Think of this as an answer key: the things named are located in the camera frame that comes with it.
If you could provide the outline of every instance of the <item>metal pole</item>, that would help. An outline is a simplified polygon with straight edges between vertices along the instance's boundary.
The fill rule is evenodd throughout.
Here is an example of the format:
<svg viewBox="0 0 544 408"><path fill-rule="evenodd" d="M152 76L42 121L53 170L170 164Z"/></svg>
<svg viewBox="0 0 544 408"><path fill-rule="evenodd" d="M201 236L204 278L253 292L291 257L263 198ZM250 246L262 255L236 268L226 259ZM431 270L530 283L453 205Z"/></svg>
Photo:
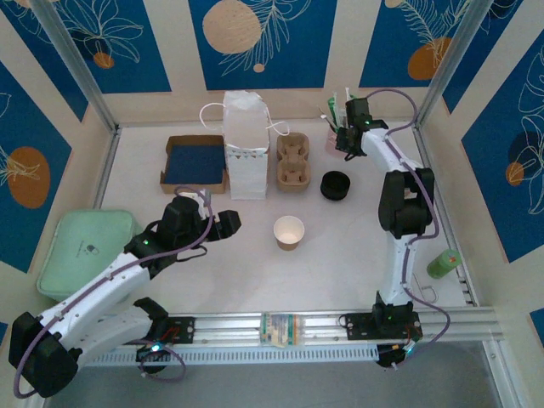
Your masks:
<svg viewBox="0 0 544 408"><path fill-rule="evenodd" d="M456 35L453 37L453 40L451 40L448 51L442 59L439 69L434 74L433 80L428 87L428 92L425 95L425 99L419 108L419 115L417 115L416 119L417 128L423 126L428 115L431 113L431 110L434 108L434 105L448 86L451 77L467 51L470 42L473 40L476 32L478 32L482 20L489 12L493 1L494 0L472 0L468 6L467 13L463 17L459 28L457 28Z"/></svg>
<svg viewBox="0 0 544 408"><path fill-rule="evenodd" d="M89 104L93 106L102 122L113 134L116 131L116 120L54 5L47 0L29 0L29 4Z"/></svg>

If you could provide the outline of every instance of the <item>paper cup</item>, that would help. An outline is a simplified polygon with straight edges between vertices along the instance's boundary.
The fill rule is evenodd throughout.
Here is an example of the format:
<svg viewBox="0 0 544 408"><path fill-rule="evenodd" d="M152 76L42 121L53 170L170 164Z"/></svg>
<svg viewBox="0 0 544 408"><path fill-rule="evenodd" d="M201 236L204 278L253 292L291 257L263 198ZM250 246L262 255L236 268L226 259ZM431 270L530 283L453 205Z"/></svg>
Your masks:
<svg viewBox="0 0 544 408"><path fill-rule="evenodd" d="M304 224L297 217L286 215L278 218L274 224L274 236L278 247L284 251L292 251L304 236Z"/></svg>

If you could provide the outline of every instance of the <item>plastic lid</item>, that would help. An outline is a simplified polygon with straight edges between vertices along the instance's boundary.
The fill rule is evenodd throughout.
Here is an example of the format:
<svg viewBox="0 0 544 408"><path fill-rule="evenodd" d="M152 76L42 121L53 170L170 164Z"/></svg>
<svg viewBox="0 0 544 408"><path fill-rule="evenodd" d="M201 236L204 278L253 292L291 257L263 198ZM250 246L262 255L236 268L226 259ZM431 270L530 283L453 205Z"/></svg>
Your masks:
<svg viewBox="0 0 544 408"><path fill-rule="evenodd" d="M350 184L349 177L342 172L325 173L321 180L321 194L329 200L342 200L348 195Z"/></svg>

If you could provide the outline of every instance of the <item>green bottle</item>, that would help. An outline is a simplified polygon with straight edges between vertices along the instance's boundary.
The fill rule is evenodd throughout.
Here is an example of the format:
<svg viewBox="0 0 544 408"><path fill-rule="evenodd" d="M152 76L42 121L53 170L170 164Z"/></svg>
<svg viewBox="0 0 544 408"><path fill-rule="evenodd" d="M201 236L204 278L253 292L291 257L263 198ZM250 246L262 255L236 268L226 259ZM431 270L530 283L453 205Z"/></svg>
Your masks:
<svg viewBox="0 0 544 408"><path fill-rule="evenodd" d="M440 279L461 264L461 255L453 249L446 249L427 266L431 278Z"/></svg>

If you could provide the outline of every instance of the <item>purple cable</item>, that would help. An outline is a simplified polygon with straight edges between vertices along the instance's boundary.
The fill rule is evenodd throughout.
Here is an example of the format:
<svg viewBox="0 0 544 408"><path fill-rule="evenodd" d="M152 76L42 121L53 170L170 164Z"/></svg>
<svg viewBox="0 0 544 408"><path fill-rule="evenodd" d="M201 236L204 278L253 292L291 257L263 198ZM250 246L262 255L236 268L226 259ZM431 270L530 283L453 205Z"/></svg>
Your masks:
<svg viewBox="0 0 544 408"><path fill-rule="evenodd" d="M194 189L190 188L187 185L179 185L178 187L176 187L176 190L174 191L176 196L179 196L179 191L181 189L187 189L187 190L191 190L191 191L195 192L204 201L204 205L206 206L206 208L208 210L208 213L209 213L209 220L208 220L206 229L204 230L202 235L195 242L193 242L192 244L186 245L186 246L184 246L184 247L182 247L180 249L174 249L173 251L156 253L154 255L150 255L149 257L136 259L136 260L134 260L134 261L132 261L130 263L127 263L126 265L123 265L122 267L120 267L120 268L114 270L113 272L111 272L111 274L110 274L111 278L115 277L116 275L119 275L121 272L123 272L123 271L125 271L127 269L132 268L135 265L142 264L142 263L150 261L152 259L169 257L171 255L176 255L176 254L178 254L180 252L187 251L188 249L196 247L197 245L199 245L201 242L203 242L206 239L206 237L207 237L208 233L210 232L210 230L212 229L212 225L213 225L212 203L200 191L194 190ZM76 297L70 304L66 305L66 307L60 311L60 314L65 315L66 313L68 313L74 306L76 306L78 303L80 303L90 293L95 291L98 287L100 287L102 284L104 284L108 280L109 280L108 278L102 278L101 280L98 280L97 282L95 282L85 292L83 292L81 295ZM59 318L57 316L55 316L53 319L51 319L51 321L47 325L45 325L43 327L43 329L37 334L37 336L34 337L34 339L29 344L28 348L23 353L23 356L20 359L20 363L17 366L17 371L15 372L14 396L16 398L18 398L20 400L23 400L25 398L31 397L32 395L34 395L37 392L35 389L32 390L30 393L26 393L26 394L22 394L20 392L20 378L21 378L21 376L23 374L23 368L25 367L25 364L28 361L28 358L30 357L32 350L36 347L36 345L40 342L40 340L42 340L42 337L45 335L45 333L47 333L49 331L49 329L55 323L57 323L60 320L61 320L61 318Z"/></svg>
<svg viewBox="0 0 544 408"><path fill-rule="evenodd" d="M130 342L130 343L145 344L147 346L150 346L152 344L156 344L157 342L152 342L152 341L149 341L149 340L134 340L133 342ZM182 368L181 374L179 374L177 377L173 377L173 378L160 378L160 377L155 377L155 376L149 375L147 372L144 371L144 361L149 356L153 355L152 353L147 354L140 361L139 366L138 366L139 370L142 371L142 374L145 375L145 378L149 378L150 380L153 380L153 381L158 381L159 383L179 383L180 381L182 381L184 379L185 372L187 371L187 367L185 366L184 359L181 358L181 355L179 355L178 353L173 351L168 346L165 346L164 344L161 344L161 348L163 350L166 350L174 359L179 361L179 364L181 364L181 368Z"/></svg>
<svg viewBox="0 0 544 408"><path fill-rule="evenodd" d="M388 137L389 137L389 135L391 133L398 132L399 130L409 128L411 125L413 125L415 123L416 118L417 118L416 102L407 93L399 91L398 89L394 89L394 88L378 89L376 91L370 92L368 95L366 95L366 97L370 98L372 95L379 94L381 92L392 92L392 93L404 96L411 103L411 107L414 110L413 117L411 118L411 120L408 123L406 123L405 125L399 126L399 127L395 127L394 129L390 129L385 133L385 138L386 138L385 143L388 146L388 148L393 152L393 154L397 157L397 159L400 160L400 162L402 163L402 166L406 170L408 170L410 172L410 174L412 175L412 177L416 180L417 186L421 190L421 192L423 194L423 197L425 198L425 202L427 203L427 207L429 208L429 211L431 212L431 215L432 215L432 218L433 218L433 224L434 224L434 232L432 234L416 236L415 238L411 239L408 242L408 246L406 247L405 257L404 257L404 260L403 260L403 263L402 263L402 282L401 283L403 285L403 289L405 290L405 293L411 299L415 300L416 302L419 302L420 304L423 304L424 306L427 306L427 307L429 307L431 309L434 309L434 310L442 313L445 316L445 320L446 320L444 328L436 336L434 336L427 344L425 344L425 346L423 346L422 348L420 348L417 351L418 353L421 353L425 348L427 348L428 346L430 346L433 343L436 343L442 336L444 336L444 334L450 328L450 324L451 324L451 317L450 317L450 314L448 312L446 312L444 309L442 309L439 306L436 306L436 305L434 305L432 303L429 303L429 302L427 302L425 300L420 299L419 297L416 297L413 293L410 292L410 290L408 290L408 287L407 287L408 282L406 281L406 275L408 273L408 258L410 256L410 245L413 244L414 242L417 242L417 241L430 240L430 239L436 238L439 235L439 232L440 232L439 220L438 220L438 217L436 216L436 212L434 211L434 206L433 206L433 203L431 202L431 197L428 195L428 192L425 189L425 186L423 185L423 182L421 181L421 179L417 175L416 171L413 168L411 168L408 165L408 163L406 163L405 161L401 161L402 155L400 154L400 152L397 149L395 149L393 144L388 139Z"/></svg>

